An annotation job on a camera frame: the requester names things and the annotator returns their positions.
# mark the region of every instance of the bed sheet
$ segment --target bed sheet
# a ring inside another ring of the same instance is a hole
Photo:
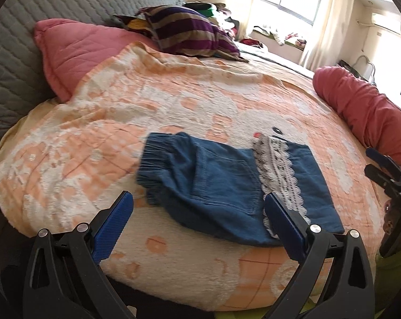
[[[236,45],[239,48],[241,55],[247,60],[254,60],[256,62],[262,61],[265,63],[270,63],[270,62],[275,63],[280,65],[281,67],[287,68],[291,71],[301,74],[309,79],[312,79],[314,76],[314,72],[286,58],[278,56],[274,53],[270,53],[269,51],[264,51],[263,49],[259,49],[239,42],[236,42]]]
[[[239,148],[278,127],[310,146],[345,229],[374,260],[384,200],[365,178],[364,148],[308,79],[278,65],[199,61],[141,43],[104,61],[75,96],[54,107],[0,162],[0,208],[20,232],[90,222],[122,190],[135,210],[106,274],[146,293],[204,310],[271,305],[297,268],[283,248],[238,245],[184,228],[149,206],[135,183],[150,132],[185,131]],[[320,293],[330,261],[313,295]]]

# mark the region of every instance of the gray quilted headboard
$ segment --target gray quilted headboard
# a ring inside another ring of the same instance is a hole
[[[0,9],[0,139],[20,118],[54,96],[32,39],[35,22],[67,18],[105,24],[113,14],[141,7],[181,5],[183,0],[6,0]]]

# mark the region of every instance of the metal screw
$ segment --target metal screw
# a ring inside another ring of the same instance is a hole
[[[360,237],[360,233],[359,233],[357,230],[351,230],[351,231],[350,231],[350,235],[351,235],[353,238],[358,238],[358,237]]]
[[[76,229],[78,230],[78,232],[83,233],[87,231],[88,225],[86,223],[81,223],[78,227],[76,227]]]
[[[44,236],[46,236],[48,234],[48,230],[47,229],[41,229],[39,232],[38,232],[38,236],[39,237],[44,237]]]
[[[310,226],[310,230],[316,234],[322,231],[321,227],[317,224],[313,224],[312,226]]]

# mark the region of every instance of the lace trim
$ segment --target lace trim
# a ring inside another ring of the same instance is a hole
[[[254,138],[253,144],[255,162],[263,192],[265,194],[277,193],[288,209],[299,212],[303,219],[310,224],[307,210],[303,206],[301,190],[292,169],[292,162],[289,160],[286,141],[261,134],[258,138]],[[263,223],[267,231],[272,237],[278,238],[270,226],[265,210],[263,210],[263,215]]]

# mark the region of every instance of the striped pillow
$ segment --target striped pillow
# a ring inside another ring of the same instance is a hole
[[[146,7],[138,11],[152,27],[161,51],[187,56],[217,56],[248,62],[223,29],[200,13],[180,6]]]

